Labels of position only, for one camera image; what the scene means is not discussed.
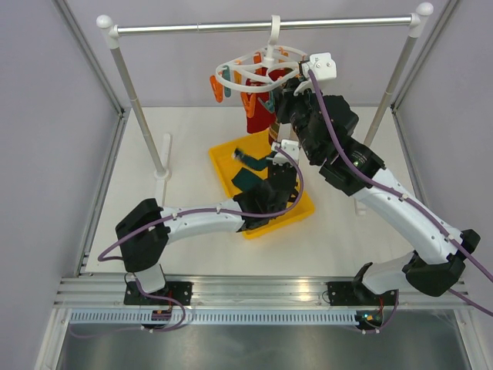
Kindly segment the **dark teal sock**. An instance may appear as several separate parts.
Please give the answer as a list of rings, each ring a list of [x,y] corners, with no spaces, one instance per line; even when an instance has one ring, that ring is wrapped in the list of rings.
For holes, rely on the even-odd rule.
[[[247,168],[241,168],[240,171],[233,177],[232,184],[241,192],[246,192],[262,181],[263,179],[252,171]]]
[[[260,159],[254,158],[245,152],[243,152],[240,148],[236,148],[233,152],[233,158],[235,160],[240,161],[244,166],[250,168],[255,171],[265,170],[268,166],[267,158],[263,157]]]

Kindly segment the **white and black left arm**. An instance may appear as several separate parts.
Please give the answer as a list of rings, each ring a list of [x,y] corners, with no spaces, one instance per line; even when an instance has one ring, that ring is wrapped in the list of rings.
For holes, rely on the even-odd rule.
[[[150,304],[161,304],[169,288],[159,259],[167,244],[214,232],[256,230],[300,201],[304,179],[296,154],[280,149],[267,157],[268,175],[236,196],[199,208],[164,210],[153,198],[141,201],[116,225],[126,272]]]

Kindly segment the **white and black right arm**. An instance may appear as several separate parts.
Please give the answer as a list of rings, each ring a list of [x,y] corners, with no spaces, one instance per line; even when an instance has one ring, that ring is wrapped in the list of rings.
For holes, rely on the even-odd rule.
[[[312,166],[332,187],[371,208],[413,247],[384,263],[366,263],[351,282],[360,304],[405,287],[439,297],[455,285],[480,236],[441,220],[401,185],[384,161],[352,137],[359,117],[343,96],[296,93],[292,78],[273,93],[277,121],[291,125]]]

